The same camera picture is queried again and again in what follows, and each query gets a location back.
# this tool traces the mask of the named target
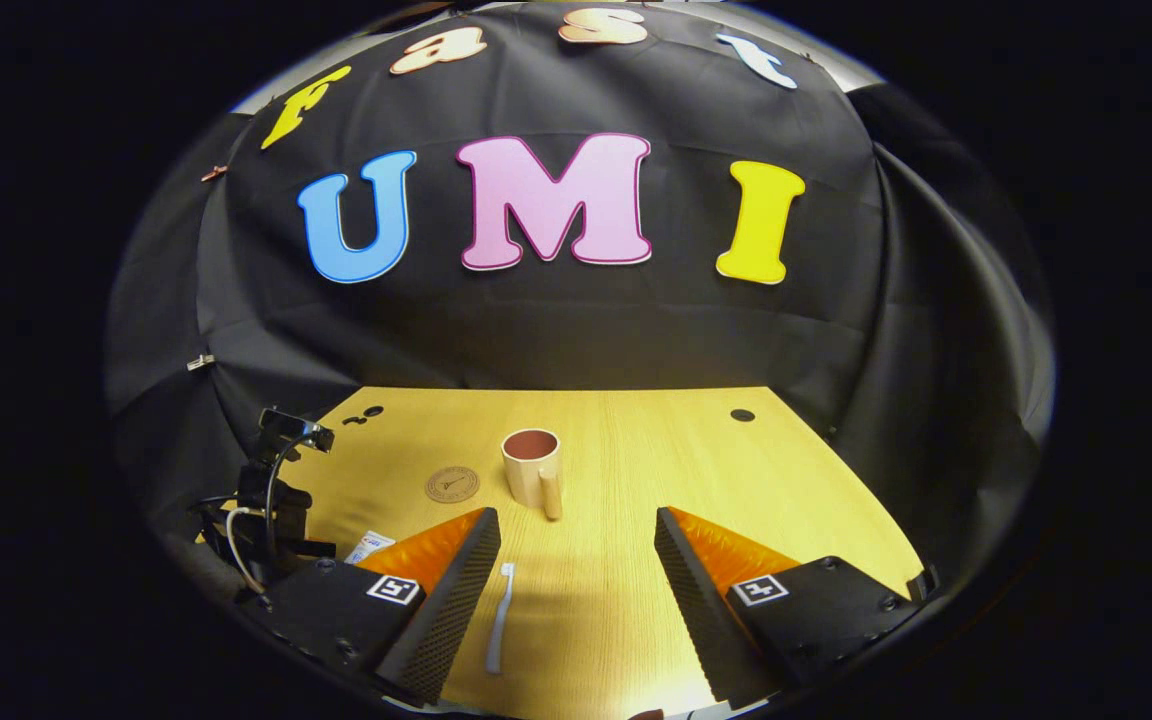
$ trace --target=coaster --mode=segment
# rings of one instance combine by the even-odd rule
[[[468,468],[444,468],[425,482],[425,495],[437,502],[460,502],[479,492],[479,475]]]

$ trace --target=white toothbrush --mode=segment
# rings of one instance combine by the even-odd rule
[[[513,562],[502,562],[500,574],[509,579],[497,606],[497,621],[492,626],[492,642],[488,643],[488,673],[493,675],[500,674],[500,639],[505,636],[505,612],[509,609],[509,598],[513,597]]]

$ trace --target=black fabric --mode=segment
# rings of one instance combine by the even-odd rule
[[[882,90],[852,94],[858,115],[819,65],[790,51],[758,40],[799,83],[791,92],[714,41],[721,24],[636,12],[652,37],[600,47],[558,39],[561,6],[449,18],[429,35],[473,24],[488,50],[394,77],[388,65],[415,37],[384,41],[347,60],[349,76],[268,150],[259,145],[283,99],[227,118],[228,131],[191,151],[132,238],[109,314],[120,457],[156,529],[187,532],[188,498],[230,486],[265,406],[316,417],[364,384],[765,384],[829,439],[924,562],[952,588],[970,577],[1028,493],[1055,378],[1018,220],[987,200],[996,189],[969,156]],[[243,126],[230,154],[221,138]],[[556,176],[591,132],[652,143],[641,225],[653,258],[581,264],[568,250],[577,220],[552,263],[515,228],[515,268],[463,268],[471,181],[456,151],[518,136]],[[371,282],[326,281],[308,256],[297,192],[346,173],[346,240],[365,245],[376,220],[358,169],[396,150],[419,156],[407,174],[403,260]],[[198,183],[218,156],[228,174]],[[781,285],[714,270],[736,223],[736,160],[806,182]],[[134,301],[145,287],[170,305]],[[184,372],[204,351],[215,365]]]

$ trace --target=wooden table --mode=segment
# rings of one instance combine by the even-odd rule
[[[371,406],[366,424],[342,424]],[[753,411],[748,423],[733,409]],[[713,705],[653,548],[676,506],[799,561],[844,558],[892,591],[923,570],[882,506],[768,388],[463,391],[365,387],[323,418],[328,455],[282,477],[314,497],[306,533],[347,556],[367,530],[396,539],[493,506],[500,553],[444,698],[503,715],[627,719]],[[563,444],[563,518],[511,500],[500,442],[548,429]],[[475,497],[439,503],[425,480],[463,465]],[[484,661],[500,562],[515,562],[502,675]]]

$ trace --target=letter m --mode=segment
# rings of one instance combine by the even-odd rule
[[[576,149],[561,179],[550,176],[524,141],[488,137],[456,158],[473,176],[473,243],[461,255],[470,270],[517,265],[522,247],[509,240],[509,213],[541,260],[556,258],[581,209],[585,230],[573,242],[582,263],[632,265],[652,256],[639,226],[639,165],[652,145],[642,137],[599,132]]]

